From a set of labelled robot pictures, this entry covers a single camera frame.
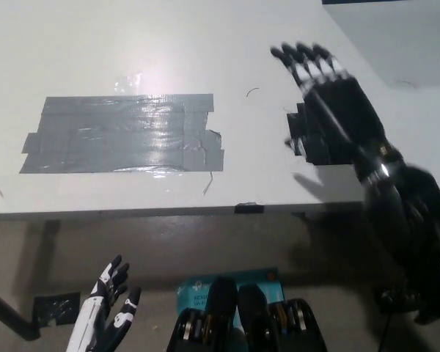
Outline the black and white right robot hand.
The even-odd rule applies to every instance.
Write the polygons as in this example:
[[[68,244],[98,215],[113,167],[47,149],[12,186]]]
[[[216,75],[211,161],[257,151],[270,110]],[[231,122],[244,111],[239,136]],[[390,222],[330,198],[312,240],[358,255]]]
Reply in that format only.
[[[306,117],[332,155],[367,175],[380,164],[400,161],[372,103],[336,56],[317,43],[271,47],[301,91]]]

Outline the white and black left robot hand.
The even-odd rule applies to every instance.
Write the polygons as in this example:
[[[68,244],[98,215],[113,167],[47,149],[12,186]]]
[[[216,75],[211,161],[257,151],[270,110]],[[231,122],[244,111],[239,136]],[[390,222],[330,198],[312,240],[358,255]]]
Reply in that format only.
[[[140,287],[134,287],[121,310],[108,320],[111,308],[127,290],[128,269],[129,264],[122,263],[120,254],[105,267],[81,306],[67,352],[116,351],[131,327],[142,292]]]

